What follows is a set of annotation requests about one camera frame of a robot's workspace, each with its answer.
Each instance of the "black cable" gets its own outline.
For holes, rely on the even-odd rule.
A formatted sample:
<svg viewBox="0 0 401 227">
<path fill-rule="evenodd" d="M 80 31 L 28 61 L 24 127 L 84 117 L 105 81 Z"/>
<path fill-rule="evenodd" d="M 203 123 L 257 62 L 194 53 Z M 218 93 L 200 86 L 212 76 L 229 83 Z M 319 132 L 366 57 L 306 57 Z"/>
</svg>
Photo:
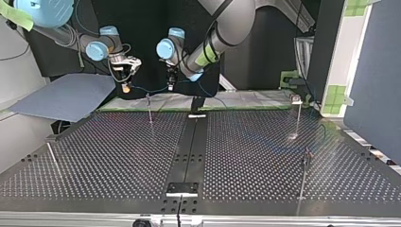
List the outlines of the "black cable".
<svg viewBox="0 0 401 227">
<path fill-rule="evenodd" d="M 298 13 L 297 13 L 297 20 L 295 22 L 295 39 L 294 39 L 294 48 L 295 48 L 295 56 L 297 58 L 297 61 L 299 63 L 301 63 L 301 59 L 300 56 L 298 54 L 298 49 L 297 49 L 297 42 L 296 39 L 298 37 L 298 25 L 299 25 L 299 21 L 300 21 L 300 16 L 301 16 L 301 12 L 302 12 L 302 8 L 304 6 L 304 3 L 302 1 L 300 1 L 300 7 L 298 9 Z M 300 74 L 301 74 L 301 78 L 304 80 L 305 85 L 307 90 L 309 91 L 310 95 L 312 96 L 313 100 L 316 102 L 316 104 L 318 105 L 319 109 L 322 109 L 322 106 L 318 103 L 318 100 L 316 99 L 316 97 L 313 95 L 314 93 L 312 93 L 312 90 L 309 87 L 309 82 L 306 80 L 306 77 L 304 75 L 304 72 L 302 71 L 302 69 L 300 70 Z"/>
<path fill-rule="evenodd" d="M 26 50 L 25 50 L 23 53 L 21 53 L 21 54 L 19 54 L 19 55 L 16 55 L 16 56 L 14 56 L 14 57 L 5 58 L 5 59 L 0 59 L 0 61 L 8 61 L 8 60 L 18 59 L 18 58 L 20 58 L 21 56 L 23 56 L 23 55 L 26 54 L 26 52 L 29 50 L 29 47 L 30 47 L 30 45 L 28 44 L 28 45 L 26 46 Z"/>
</svg>

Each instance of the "white surface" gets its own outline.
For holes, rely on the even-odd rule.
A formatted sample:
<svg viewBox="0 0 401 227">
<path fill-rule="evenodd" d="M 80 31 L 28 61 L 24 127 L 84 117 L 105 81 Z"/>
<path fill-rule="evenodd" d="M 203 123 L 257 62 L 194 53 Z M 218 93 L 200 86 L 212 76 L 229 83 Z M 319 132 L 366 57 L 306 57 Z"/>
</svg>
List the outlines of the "white surface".
<svg viewBox="0 0 401 227">
<path fill-rule="evenodd" d="M 44 145 L 50 120 L 15 113 L 0 114 L 0 173 Z"/>
<path fill-rule="evenodd" d="M 0 59 L 13 57 L 26 50 L 27 43 L 16 31 L 6 26 L 0 16 Z M 45 86 L 30 50 L 22 57 L 0 61 L 0 172 L 44 144 L 51 134 L 50 121 L 2 112 L 17 100 Z"/>
<path fill-rule="evenodd" d="M 19 55 L 26 50 L 26 41 L 6 25 L 2 16 L 0 39 L 0 59 Z M 0 111 L 43 86 L 45 81 L 30 50 L 18 59 L 0 61 Z"/>
<path fill-rule="evenodd" d="M 348 96 L 351 92 L 371 9 L 372 6 L 369 6 L 364 16 L 342 17 L 341 19 L 340 30 L 323 96 L 323 106 L 329 85 L 346 86 L 345 93 Z M 322 115 L 326 117 L 344 117 L 345 111 L 346 105 L 342 105 L 340 114 L 322 113 Z"/>
<path fill-rule="evenodd" d="M 216 98 L 224 102 L 227 107 L 280 107 L 290 105 L 290 91 L 240 91 L 240 92 L 219 92 Z M 158 94 L 150 98 L 150 109 L 161 111 L 167 109 L 191 108 L 192 96 L 180 94 Z M 206 98 L 205 108 L 224 108 L 224 105 L 215 98 Z M 148 99 L 123 100 L 115 98 L 103 106 L 101 110 L 147 110 Z"/>
</svg>

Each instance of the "green tape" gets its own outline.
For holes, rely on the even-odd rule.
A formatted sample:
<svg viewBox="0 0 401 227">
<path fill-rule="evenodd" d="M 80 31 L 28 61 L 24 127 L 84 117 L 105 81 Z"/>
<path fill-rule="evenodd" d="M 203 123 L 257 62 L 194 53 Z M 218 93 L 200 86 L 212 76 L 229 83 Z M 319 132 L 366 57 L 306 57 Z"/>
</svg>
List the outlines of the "green tape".
<svg viewBox="0 0 401 227">
<path fill-rule="evenodd" d="M 368 6 L 368 0 L 348 0 L 345 9 L 346 17 L 363 16 Z"/>
<path fill-rule="evenodd" d="M 206 55 L 207 55 L 207 57 L 209 58 L 209 60 L 210 60 L 212 63 L 218 61 L 218 56 L 215 55 L 215 53 L 213 52 L 213 49 L 212 49 L 212 47 L 210 47 L 210 45 L 207 45 L 206 48 L 205 48 L 205 50 L 206 50 Z M 198 56 L 198 58 L 197 58 L 197 60 L 195 61 L 195 63 L 196 63 L 197 65 L 199 65 L 199 66 L 202 66 L 202 67 L 204 67 L 204 66 L 208 65 L 209 63 L 211 63 L 211 62 L 209 62 L 209 60 L 206 59 L 206 55 L 205 55 L 205 52 L 202 52 L 202 53 Z"/>
<path fill-rule="evenodd" d="M 345 103 L 345 86 L 329 85 L 324 101 L 324 114 L 339 114 Z"/>
<path fill-rule="evenodd" d="M 11 20 L 15 25 L 25 28 L 27 31 L 30 31 L 33 28 L 33 19 L 31 15 L 11 7 L 4 0 L 0 0 L 0 14 Z"/>
</svg>

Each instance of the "metal rod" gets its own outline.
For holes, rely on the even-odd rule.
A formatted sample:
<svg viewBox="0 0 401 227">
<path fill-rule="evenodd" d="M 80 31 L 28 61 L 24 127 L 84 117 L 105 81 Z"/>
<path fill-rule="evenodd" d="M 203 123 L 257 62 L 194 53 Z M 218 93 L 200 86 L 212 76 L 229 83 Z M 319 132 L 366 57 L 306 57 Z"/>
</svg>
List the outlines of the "metal rod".
<svg viewBox="0 0 401 227">
<path fill-rule="evenodd" d="M 47 144 L 47 147 L 49 148 L 49 151 L 50 151 L 51 157 L 53 158 L 53 161 L 54 161 L 55 163 L 57 163 L 56 156 L 54 155 L 54 152 L 53 152 L 53 149 L 51 148 L 50 143 L 46 143 L 46 144 Z"/>
<path fill-rule="evenodd" d="M 152 117 L 151 117 L 151 109 L 150 109 L 150 94 L 147 93 L 147 99 L 148 99 L 148 113 L 149 113 L 149 122 L 153 123 Z"/>
<path fill-rule="evenodd" d="M 300 108 L 298 110 L 298 118 L 297 118 L 297 129 L 295 131 L 295 134 L 298 135 L 298 129 L 300 126 L 300 118 L 301 118 L 301 109 L 302 109 L 302 104 L 300 104 Z"/>
</svg>

